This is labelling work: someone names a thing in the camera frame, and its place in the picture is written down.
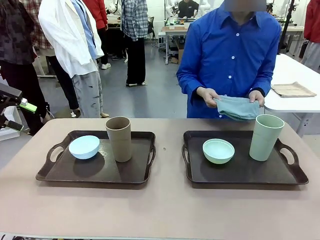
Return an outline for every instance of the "red sweater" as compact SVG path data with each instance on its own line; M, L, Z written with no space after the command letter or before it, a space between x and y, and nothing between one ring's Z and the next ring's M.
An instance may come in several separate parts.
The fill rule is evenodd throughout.
M306 9L304 38L320 43L320 0L311 0Z
M96 22L96 29L103 29L108 24L104 0L83 0Z

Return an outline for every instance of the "shirt collar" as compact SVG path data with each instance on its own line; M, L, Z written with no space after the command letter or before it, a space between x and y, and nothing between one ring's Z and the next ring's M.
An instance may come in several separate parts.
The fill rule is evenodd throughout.
M229 11L225 11L225 2L221 4L221 6L217 9L217 15L218 15L218 24L220 29L223 26L223 23L227 18L232 18L231 14ZM259 12L253 12L253 16L251 18L254 20L254 22L257 24L259 28L261 28L261 20L260 20L260 15Z

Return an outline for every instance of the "hand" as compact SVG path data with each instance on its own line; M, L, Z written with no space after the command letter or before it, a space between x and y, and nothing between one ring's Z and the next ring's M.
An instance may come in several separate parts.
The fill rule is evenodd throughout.
M204 88L202 86L198 87L196 90L196 93L203 98L203 100L205 101L205 104L209 107L209 108L216 108L217 107L217 103L214 99L219 99L220 97L219 95L216 93L215 90L213 90L212 88Z
M254 103L255 101L259 102L260 107L262 108L265 105L265 98L262 96L261 92L258 90L253 90L249 93L250 103Z

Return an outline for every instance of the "person in black shirt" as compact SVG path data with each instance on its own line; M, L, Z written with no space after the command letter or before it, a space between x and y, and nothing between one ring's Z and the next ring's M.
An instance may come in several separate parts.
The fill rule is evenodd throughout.
M181 2L179 2L179 5L178 5L178 10L179 10L178 17L181 19L184 17L187 17L188 19L194 18L198 14L198 9L199 9L199 4L196 3L195 1L182 0Z

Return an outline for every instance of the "white blazer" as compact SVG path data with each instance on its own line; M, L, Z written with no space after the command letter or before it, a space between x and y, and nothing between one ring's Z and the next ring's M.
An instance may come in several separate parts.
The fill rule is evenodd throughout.
M95 53L100 58L104 53L96 21L87 7L85 10L93 33ZM38 18L44 35L54 48L56 58L70 78L98 71L89 52L81 19L71 0L42 0Z

